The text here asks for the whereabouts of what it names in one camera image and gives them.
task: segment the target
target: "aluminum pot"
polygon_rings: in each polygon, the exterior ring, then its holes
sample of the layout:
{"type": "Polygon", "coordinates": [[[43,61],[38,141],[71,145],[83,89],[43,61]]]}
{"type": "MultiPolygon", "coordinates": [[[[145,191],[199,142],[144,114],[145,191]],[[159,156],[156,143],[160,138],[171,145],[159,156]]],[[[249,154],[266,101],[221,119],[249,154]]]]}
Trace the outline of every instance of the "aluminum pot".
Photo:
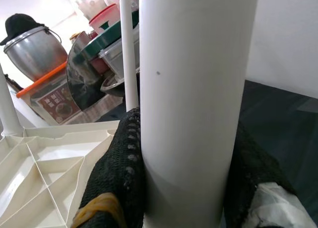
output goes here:
{"type": "Polygon", "coordinates": [[[58,39],[45,27],[33,28],[7,42],[4,53],[32,81],[36,81],[67,60],[58,39]]]}

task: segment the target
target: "orange plastic container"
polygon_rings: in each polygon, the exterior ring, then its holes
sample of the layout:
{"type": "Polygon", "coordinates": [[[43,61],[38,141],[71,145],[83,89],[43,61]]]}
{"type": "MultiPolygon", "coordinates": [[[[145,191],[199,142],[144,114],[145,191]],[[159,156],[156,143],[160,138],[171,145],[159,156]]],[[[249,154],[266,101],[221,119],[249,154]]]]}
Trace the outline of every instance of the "orange plastic container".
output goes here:
{"type": "Polygon", "coordinates": [[[66,62],[16,94],[48,124],[61,125],[80,113],[67,80],[66,62]]]}

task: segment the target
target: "thin white rod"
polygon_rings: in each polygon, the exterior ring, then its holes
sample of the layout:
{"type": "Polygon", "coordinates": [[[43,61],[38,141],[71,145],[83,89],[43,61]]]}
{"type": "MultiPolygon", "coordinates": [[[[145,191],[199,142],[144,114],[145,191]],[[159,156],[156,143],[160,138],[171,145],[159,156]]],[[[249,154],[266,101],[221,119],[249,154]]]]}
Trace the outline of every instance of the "thin white rod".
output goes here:
{"type": "Polygon", "coordinates": [[[126,110],[138,106],[136,63],[130,0],[119,0],[123,45],[126,110]]]}
{"type": "Polygon", "coordinates": [[[0,118],[3,125],[3,136],[22,136],[23,128],[16,114],[8,86],[0,64],[0,118]]]}
{"type": "Polygon", "coordinates": [[[147,228],[216,228],[257,0],[140,0],[147,228]]]}

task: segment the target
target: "white plastic pole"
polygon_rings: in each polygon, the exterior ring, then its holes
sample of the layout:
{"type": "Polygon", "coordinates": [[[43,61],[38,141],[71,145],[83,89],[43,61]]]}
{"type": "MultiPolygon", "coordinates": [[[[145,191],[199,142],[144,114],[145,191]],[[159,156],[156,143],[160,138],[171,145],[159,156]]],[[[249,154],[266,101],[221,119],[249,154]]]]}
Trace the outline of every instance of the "white plastic pole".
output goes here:
{"type": "Polygon", "coordinates": [[[140,0],[147,228],[216,228],[257,0],[140,0]]]}
{"type": "Polygon", "coordinates": [[[124,60],[126,110],[129,111],[133,108],[136,108],[139,105],[131,2],[130,0],[119,0],[119,5],[124,60]]]}
{"type": "Polygon", "coordinates": [[[23,128],[16,114],[8,86],[0,64],[0,118],[3,125],[3,136],[22,136],[23,128]]]}

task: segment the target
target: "black cap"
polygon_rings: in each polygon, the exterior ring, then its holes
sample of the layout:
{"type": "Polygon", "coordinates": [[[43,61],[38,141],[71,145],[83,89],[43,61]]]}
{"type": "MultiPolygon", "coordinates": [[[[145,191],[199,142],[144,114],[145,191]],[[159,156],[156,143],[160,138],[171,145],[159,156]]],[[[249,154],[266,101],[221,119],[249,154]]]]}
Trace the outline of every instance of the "black cap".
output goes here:
{"type": "Polygon", "coordinates": [[[0,45],[5,45],[20,34],[40,26],[44,26],[44,24],[35,22],[29,15],[16,13],[5,21],[5,30],[8,36],[0,42],[0,45]]]}

